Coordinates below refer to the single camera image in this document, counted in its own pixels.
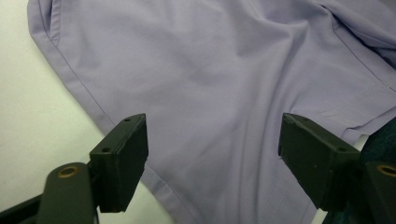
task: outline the purple fabric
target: purple fabric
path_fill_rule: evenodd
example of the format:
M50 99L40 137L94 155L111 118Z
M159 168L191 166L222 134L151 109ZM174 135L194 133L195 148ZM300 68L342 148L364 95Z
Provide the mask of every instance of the purple fabric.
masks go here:
M396 73L361 43L393 48L396 16L360 21L385 7L364 4L30 0L28 17L103 133L147 114L142 181L177 222L287 224L315 208L277 156L282 113L351 144L396 115Z

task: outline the screw hole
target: screw hole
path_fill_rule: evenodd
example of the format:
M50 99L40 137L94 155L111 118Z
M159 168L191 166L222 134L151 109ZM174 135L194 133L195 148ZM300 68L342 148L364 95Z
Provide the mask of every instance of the screw hole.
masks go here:
M396 177L396 169L394 167L387 165L378 165L377 169L379 170L379 172L381 172L384 175L390 175Z
M110 148L108 148L108 147L102 148L102 152L105 152L105 153L110 152Z
M67 178L70 177L72 175L75 175L78 171L78 168L76 166L67 166L64 167L59 173L58 176L60 178Z

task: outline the garment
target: garment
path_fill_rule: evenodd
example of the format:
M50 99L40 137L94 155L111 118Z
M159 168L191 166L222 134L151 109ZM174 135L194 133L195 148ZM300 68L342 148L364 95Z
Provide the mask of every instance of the garment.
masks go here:
M315 207L277 156L282 113L350 144L396 115L395 70L362 44L395 49L396 16L360 3L30 0L28 18L103 133L147 114L142 181L177 222L287 224Z

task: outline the lavender cloth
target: lavender cloth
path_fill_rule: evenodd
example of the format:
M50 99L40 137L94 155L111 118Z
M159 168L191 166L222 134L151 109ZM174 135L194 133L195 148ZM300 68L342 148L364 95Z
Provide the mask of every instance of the lavender cloth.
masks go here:
M49 64L103 133L148 116L142 181L179 223L309 223L283 112L353 144L396 116L380 1L30 0Z

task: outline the black plastic part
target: black plastic part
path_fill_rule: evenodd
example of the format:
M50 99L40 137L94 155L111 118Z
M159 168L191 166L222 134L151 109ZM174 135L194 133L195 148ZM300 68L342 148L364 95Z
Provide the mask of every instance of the black plastic part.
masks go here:
M35 223L35 216L40 205L41 195L27 200L23 203L8 208L0 213L0 223Z
M316 208L342 211L359 151L314 121L284 114L278 154Z
M362 179L376 224L396 224L396 166L382 161L365 164Z
M37 224L97 223L88 166L73 162L49 173Z
M120 122L91 153L91 171L102 213L125 211L149 155L146 116Z

